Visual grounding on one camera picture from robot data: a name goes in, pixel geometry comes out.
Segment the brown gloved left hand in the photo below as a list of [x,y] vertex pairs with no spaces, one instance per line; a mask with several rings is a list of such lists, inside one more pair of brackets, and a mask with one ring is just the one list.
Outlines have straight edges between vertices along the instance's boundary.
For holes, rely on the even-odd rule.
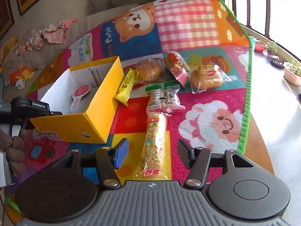
[[21,128],[19,135],[10,137],[1,130],[1,150],[6,152],[11,171],[15,177],[21,176],[25,170],[24,165],[24,141],[26,139],[26,130]]

